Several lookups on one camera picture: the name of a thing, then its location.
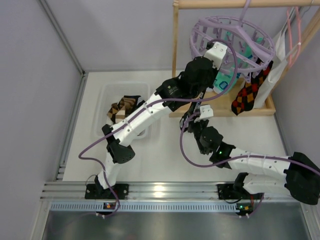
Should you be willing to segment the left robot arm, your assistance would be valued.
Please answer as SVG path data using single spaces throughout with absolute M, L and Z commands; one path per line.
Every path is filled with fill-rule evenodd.
M 134 158 L 131 143 L 136 136 L 213 86 L 219 70 L 213 60 L 204 56 L 195 57 L 179 76 L 165 80 L 145 103 L 124 120 L 102 127 L 105 135 L 112 135 L 106 139 L 104 168 L 94 180 L 99 195 L 106 194 L 108 188 L 115 185 L 120 166 Z

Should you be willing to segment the brown striped sock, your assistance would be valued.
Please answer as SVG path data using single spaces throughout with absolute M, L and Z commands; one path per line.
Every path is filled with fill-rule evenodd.
M 123 97 L 118 103 L 118 112 L 115 114 L 115 123 L 119 123 L 130 115 L 135 106 L 136 99 L 133 97 Z

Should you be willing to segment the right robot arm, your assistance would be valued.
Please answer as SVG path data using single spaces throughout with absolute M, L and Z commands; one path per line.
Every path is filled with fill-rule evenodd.
M 201 154 L 218 168 L 237 171 L 233 190 L 241 195 L 274 193 L 289 195 L 308 205 L 320 197 L 320 169 L 304 153 L 270 156 L 242 150 L 223 142 L 223 136 L 207 120 L 181 123 L 183 132 L 192 133 Z

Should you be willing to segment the purple round clip hanger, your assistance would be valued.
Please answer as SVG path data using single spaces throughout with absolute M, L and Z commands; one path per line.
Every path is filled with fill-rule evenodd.
M 245 2 L 240 17 L 214 15 L 198 20 L 191 30 L 189 45 L 191 57 L 203 56 L 219 39 L 233 47 L 237 57 L 237 73 L 246 80 L 266 70 L 275 56 L 272 38 L 259 26 L 244 19 L 250 1 Z

